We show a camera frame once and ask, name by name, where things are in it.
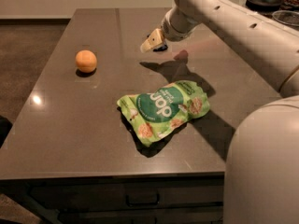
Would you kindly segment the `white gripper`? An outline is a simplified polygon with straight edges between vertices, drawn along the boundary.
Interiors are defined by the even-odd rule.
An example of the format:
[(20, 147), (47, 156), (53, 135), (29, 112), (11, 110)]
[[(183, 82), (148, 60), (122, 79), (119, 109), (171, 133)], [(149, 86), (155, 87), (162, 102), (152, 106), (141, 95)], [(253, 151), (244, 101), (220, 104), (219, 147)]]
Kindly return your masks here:
[(178, 7), (172, 7), (161, 22), (161, 28), (153, 30), (148, 38), (140, 46), (145, 53), (153, 51), (165, 44), (164, 38), (172, 42), (179, 42), (186, 39), (199, 24), (198, 21), (188, 17)]

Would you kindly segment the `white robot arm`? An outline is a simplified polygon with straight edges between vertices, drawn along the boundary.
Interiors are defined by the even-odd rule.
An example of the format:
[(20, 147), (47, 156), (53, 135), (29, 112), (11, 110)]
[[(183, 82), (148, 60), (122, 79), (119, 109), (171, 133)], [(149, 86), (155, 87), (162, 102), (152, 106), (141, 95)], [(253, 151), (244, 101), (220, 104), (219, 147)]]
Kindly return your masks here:
[(227, 72), (239, 98), (275, 99), (237, 127), (228, 148), (223, 224), (299, 224), (299, 37), (229, 0), (174, 0), (142, 51), (181, 41), (203, 23), (247, 65)]

